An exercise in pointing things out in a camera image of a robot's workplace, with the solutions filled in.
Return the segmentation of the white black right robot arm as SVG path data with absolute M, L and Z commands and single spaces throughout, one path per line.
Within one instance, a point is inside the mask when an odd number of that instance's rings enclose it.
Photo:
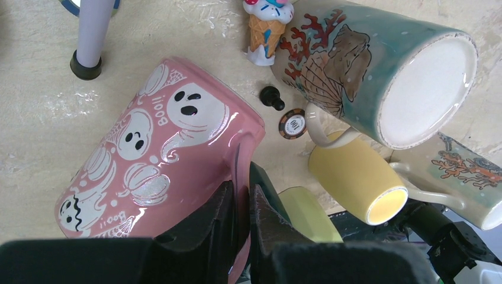
M 444 208 L 410 199 L 394 218 L 376 226 L 347 211 L 329 218 L 345 241 L 409 241 L 415 234 L 438 283 L 501 283 L 501 260 L 471 226 L 444 216 Z

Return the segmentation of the pink ghost mug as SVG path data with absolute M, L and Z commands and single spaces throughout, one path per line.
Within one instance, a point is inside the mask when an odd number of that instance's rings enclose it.
M 265 135 L 256 110 L 181 57 L 163 59 L 72 178 L 54 207 L 69 238 L 154 237 L 234 183 L 235 283 L 250 249 L 247 198 L 253 152 Z

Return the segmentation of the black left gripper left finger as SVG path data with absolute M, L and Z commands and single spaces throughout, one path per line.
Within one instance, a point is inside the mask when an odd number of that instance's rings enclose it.
M 155 238 L 11 241 L 2 283 L 226 283 L 236 257 L 233 184 Z

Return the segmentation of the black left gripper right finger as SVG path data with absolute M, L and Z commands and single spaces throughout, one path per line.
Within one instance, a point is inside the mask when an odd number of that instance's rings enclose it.
M 423 253 L 409 243 L 315 243 L 266 200 L 250 195 L 252 283 L 436 283 Z

